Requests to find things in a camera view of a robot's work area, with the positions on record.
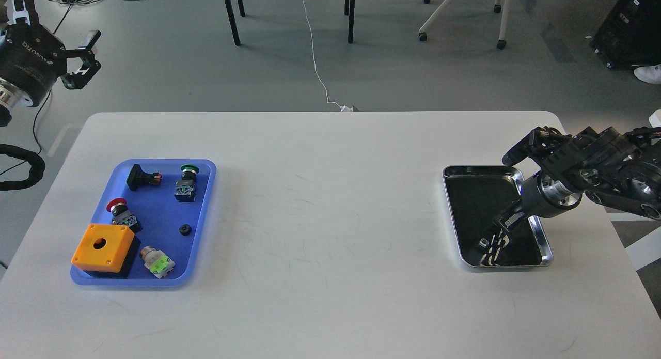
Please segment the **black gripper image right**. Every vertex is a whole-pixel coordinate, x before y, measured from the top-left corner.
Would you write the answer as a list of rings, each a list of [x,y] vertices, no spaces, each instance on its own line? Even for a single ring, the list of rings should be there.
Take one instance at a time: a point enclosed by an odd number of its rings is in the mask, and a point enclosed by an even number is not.
[[[543,191],[543,176],[531,176],[524,181],[520,198],[503,213],[503,225],[493,223],[484,232],[478,243],[482,255],[478,258],[481,267],[498,265],[502,252],[510,243],[508,230],[514,230],[529,217],[556,217],[566,211],[566,206],[552,200]]]

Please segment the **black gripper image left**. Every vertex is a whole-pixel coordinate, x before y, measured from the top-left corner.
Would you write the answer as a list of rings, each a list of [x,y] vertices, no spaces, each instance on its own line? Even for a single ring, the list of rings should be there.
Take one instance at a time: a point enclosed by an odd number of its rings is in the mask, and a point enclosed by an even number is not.
[[[81,90],[101,69],[94,50],[100,31],[89,31],[77,49],[63,49],[64,44],[41,26],[35,0],[1,0],[1,9],[2,79],[23,91],[30,107],[42,102],[61,75],[66,89]],[[10,26],[19,20],[29,26]],[[59,49],[59,57],[54,57]],[[68,73],[64,58],[80,58],[82,65]]]

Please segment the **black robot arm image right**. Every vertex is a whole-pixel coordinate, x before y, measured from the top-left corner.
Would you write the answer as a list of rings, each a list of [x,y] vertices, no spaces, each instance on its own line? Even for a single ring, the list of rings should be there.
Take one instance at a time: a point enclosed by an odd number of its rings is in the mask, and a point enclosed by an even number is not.
[[[520,198],[482,233],[470,251],[480,267],[494,267],[530,217],[552,218],[576,208],[581,197],[607,208],[659,219],[659,128],[620,134],[585,128],[571,136],[556,128],[535,128],[503,155],[505,166],[532,159],[539,171],[524,181]]]

